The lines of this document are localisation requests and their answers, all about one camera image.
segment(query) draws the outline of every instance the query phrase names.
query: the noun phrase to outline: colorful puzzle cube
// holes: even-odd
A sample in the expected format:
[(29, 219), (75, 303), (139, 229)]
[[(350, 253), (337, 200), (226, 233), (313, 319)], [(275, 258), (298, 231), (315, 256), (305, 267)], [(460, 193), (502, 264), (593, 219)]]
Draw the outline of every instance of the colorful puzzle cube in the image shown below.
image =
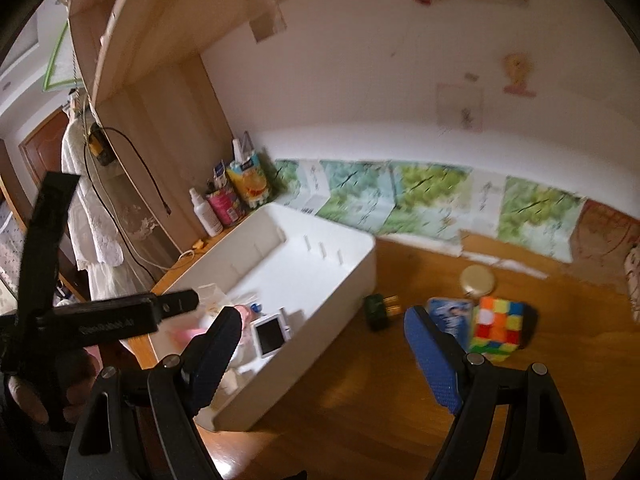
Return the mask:
[(476, 307), (469, 352), (503, 361), (520, 345), (524, 303), (485, 296)]

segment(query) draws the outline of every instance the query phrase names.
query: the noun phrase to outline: human hand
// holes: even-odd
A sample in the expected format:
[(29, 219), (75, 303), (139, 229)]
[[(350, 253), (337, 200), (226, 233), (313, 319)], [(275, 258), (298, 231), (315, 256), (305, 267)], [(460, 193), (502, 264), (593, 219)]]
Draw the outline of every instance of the human hand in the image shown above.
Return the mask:
[[(80, 418), (91, 389), (94, 387), (99, 366), (98, 359), (84, 349), (66, 352), (56, 359), (60, 385), (62, 387), (69, 385), (66, 388), (66, 399), (69, 404), (63, 409), (67, 422), (75, 424)], [(12, 376), (8, 380), (7, 387), (15, 403), (29, 418), (38, 424), (48, 423), (49, 413), (29, 381)]]

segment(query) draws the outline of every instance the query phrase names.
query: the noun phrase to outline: wooden desk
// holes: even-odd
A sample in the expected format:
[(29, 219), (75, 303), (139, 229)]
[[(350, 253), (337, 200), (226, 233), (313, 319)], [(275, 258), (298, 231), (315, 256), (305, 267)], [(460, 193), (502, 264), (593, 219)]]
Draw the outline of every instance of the wooden desk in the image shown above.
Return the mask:
[[(460, 294), (468, 261), (378, 241), (378, 291), (405, 305)], [(165, 290), (187, 267), (170, 271)], [(540, 313), (531, 345), (506, 366), (545, 363), (578, 436), (587, 477), (610, 480), (640, 436), (640, 328), (628, 300), (564, 276), (541, 281), (495, 270), (496, 295)], [(148, 338), (132, 342), (143, 367), (155, 364)], [(489, 479), (504, 426), (499, 409), (477, 476)], [(224, 478), (276, 479), (301, 469), (310, 478), (425, 478), (452, 416), (438, 406), (404, 339), (402, 323), (380, 333), (362, 313), (248, 433), (213, 434), (204, 443)]]

